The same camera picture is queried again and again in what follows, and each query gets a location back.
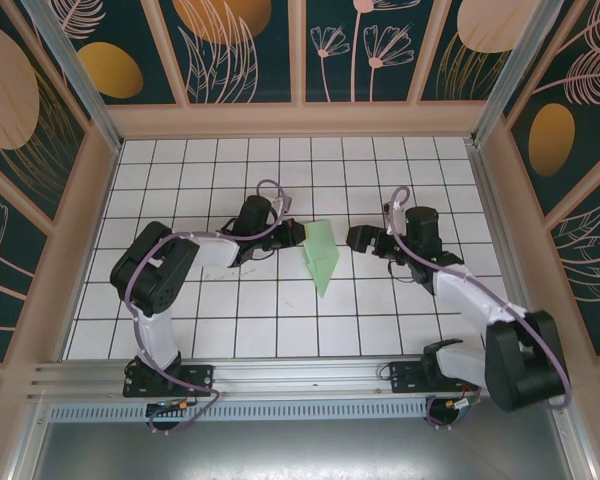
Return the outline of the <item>green paper sheet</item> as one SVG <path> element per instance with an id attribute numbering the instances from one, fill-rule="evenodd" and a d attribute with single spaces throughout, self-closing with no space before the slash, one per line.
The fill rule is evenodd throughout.
<path id="1" fill-rule="evenodd" d="M 340 258 L 330 220 L 321 219 L 306 224 L 305 235 L 305 264 L 314 280 L 318 296 L 323 298 Z"/>

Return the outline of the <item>grey metal sheet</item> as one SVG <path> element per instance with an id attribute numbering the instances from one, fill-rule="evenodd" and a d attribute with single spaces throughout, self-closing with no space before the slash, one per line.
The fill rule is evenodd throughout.
<path id="1" fill-rule="evenodd" d="M 549 419 L 420 419 L 49 427 L 34 480 L 572 480 Z"/>

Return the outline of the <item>aluminium side rail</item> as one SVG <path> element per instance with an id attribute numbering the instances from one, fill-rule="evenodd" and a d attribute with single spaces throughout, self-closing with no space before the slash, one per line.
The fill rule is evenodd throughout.
<path id="1" fill-rule="evenodd" d="M 527 288 L 510 229 L 492 183 L 486 157 L 481 149 L 473 145 L 467 145 L 466 149 L 503 278 L 506 298 L 529 311 L 537 311 L 539 307 Z"/>

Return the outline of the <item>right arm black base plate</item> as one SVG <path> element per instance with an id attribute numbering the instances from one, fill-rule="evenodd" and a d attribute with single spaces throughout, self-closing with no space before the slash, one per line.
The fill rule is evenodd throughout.
<path id="1" fill-rule="evenodd" d="M 419 361 L 394 361 L 388 364 L 389 382 L 395 394 L 461 393 L 466 383 L 438 374 L 429 374 Z"/>

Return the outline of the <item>long aluminium mounting rail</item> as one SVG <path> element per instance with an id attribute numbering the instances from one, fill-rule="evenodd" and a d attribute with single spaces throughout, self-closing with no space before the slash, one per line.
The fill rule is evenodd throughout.
<path id="1" fill-rule="evenodd" d="M 420 361 L 419 357 L 334 357 L 282 359 L 183 359 L 180 365 L 213 366 L 213 386 L 188 384 L 159 373 L 194 392 L 209 397 L 125 398 L 122 387 L 125 367 L 139 360 L 84 360 L 35 366 L 25 397 L 29 401 L 59 403 L 146 402 L 188 398 L 200 402 L 294 401 L 372 399 L 393 396 L 388 364 Z"/>

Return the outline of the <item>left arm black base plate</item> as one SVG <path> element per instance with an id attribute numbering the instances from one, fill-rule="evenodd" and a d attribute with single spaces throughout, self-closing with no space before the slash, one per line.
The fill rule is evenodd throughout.
<path id="1" fill-rule="evenodd" d="M 167 373 L 180 381 L 205 388 L 213 386 L 213 366 L 180 365 L 167 369 Z M 194 392 L 164 378 L 142 362 L 131 362 L 124 370 L 122 395 L 125 398 L 182 398 L 187 396 L 209 397 L 210 392 Z"/>

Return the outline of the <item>aluminium frame post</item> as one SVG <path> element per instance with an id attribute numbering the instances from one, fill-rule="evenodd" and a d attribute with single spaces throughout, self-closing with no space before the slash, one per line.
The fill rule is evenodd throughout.
<path id="1" fill-rule="evenodd" d="M 58 24 L 51 7 L 46 0 L 21 0 L 21 2 L 106 143 L 118 154 L 121 150 L 122 137 L 76 50 Z"/>
<path id="2" fill-rule="evenodd" d="M 470 145 L 484 146 L 523 77 L 530 69 L 566 1 L 539 0 L 512 49 L 470 134 Z"/>

